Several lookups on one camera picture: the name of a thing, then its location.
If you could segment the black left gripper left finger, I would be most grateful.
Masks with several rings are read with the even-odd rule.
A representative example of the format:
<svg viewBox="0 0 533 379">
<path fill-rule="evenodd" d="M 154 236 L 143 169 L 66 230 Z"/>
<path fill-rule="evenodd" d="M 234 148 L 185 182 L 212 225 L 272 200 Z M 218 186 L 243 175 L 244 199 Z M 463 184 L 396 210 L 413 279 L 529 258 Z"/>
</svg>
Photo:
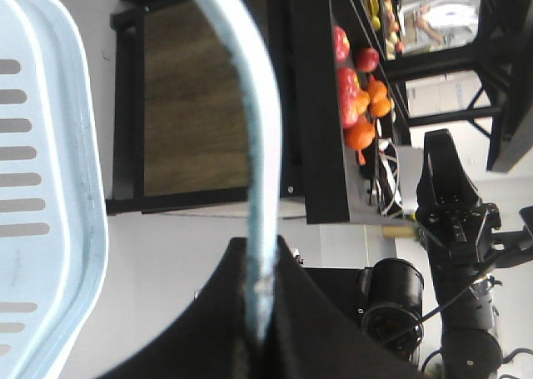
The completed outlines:
<svg viewBox="0 0 533 379">
<path fill-rule="evenodd" d="M 199 296 L 158 337 L 103 378 L 248 378 L 247 240 L 234 237 Z"/>
</svg>

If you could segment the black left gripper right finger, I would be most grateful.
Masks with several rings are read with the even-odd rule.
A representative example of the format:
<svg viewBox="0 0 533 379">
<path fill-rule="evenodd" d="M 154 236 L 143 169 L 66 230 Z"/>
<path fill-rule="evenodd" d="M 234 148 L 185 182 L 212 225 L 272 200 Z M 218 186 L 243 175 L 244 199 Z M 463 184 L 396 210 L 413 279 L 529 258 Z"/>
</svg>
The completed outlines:
<svg viewBox="0 0 533 379">
<path fill-rule="evenodd" d="M 275 302 L 264 378 L 420 378 L 355 321 L 355 268 L 305 269 L 277 238 Z"/>
</svg>

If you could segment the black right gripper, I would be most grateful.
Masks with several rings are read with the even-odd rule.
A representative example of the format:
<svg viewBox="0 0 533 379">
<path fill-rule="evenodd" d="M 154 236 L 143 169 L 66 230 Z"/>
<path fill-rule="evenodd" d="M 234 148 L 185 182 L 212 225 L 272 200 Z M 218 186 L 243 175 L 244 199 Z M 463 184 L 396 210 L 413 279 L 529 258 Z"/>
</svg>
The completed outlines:
<svg viewBox="0 0 533 379">
<path fill-rule="evenodd" d="M 416 220 L 431 256 L 473 266 L 493 253 L 492 231 L 500 227 L 498 207 L 482 201 L 446 129 L 424 136 L 416 197 Z"/>
</svg>

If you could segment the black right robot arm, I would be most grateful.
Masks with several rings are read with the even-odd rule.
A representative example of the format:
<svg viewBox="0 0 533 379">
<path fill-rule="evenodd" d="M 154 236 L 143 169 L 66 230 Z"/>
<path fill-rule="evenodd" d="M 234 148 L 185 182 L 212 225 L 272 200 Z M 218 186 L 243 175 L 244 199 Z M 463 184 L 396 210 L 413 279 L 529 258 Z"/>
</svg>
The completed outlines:
<svg viewBox="0 0 533 379">
<path fill-rule="evenodd" d="M 416 189 L 416 224 L 426 250 L 441 319 L 445 378 L 493 378 L 510 358 L 497 336 L 493 271 L 532 258 L 532 210 L 524 226 L 502 232 L 498 207 L 484 202 L 467 176 L 447 130 L 428 132 Z M 399 357 L 411 359 L 423 336 L 423 280 L 407 261 L 388 258 L 360 276 L 366 295 L 363 332 Z"/>
</svg>

